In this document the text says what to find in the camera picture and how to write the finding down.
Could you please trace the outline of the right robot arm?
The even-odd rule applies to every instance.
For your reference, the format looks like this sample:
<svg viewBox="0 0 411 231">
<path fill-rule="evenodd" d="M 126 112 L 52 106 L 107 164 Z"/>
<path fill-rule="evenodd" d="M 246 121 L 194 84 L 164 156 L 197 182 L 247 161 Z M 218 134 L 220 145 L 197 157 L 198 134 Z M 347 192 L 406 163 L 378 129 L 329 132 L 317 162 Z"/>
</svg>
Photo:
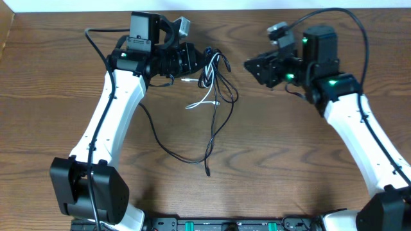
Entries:
<svg viewBox="0 0 411 231">
<path fill-rule="evenodd" d="M 303 88 L 301 97 L 339 134 L 370 195 L 363 209 L 327 212 L 313 218 L 309 229 L 409 230 L 410 164 L 377 122 L 357 79 L 340 71 L 334 29 L 306 29 L 301 56 L 287 23 L 269 27 L 267 32 L 276 50 L 247 60 L 246 70 L 269 88 L 282 82 Z"/>
</svg>

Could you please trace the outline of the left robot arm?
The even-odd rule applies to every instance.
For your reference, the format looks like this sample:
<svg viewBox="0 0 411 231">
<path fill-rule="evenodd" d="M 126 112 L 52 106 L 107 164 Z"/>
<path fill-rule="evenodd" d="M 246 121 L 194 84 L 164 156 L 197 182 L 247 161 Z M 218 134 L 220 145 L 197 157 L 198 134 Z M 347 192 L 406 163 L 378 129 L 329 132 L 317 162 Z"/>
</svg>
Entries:
<svg viewBox="0 0 411 231">
<path fill-rule="evenodd" d="M 170 80 L 199 71 L 202 53 L 184 41 L 190 21 L 133 12 L 130 26 L 102 60 L 107 70 L 91 121 L 67 158 L 49 174 L 61 213 L 86 220 L 87 230 L 141 230 L 144 212 L 129 202 L 119 156 L 131 118 L 154 76 Z"/>
</svg>

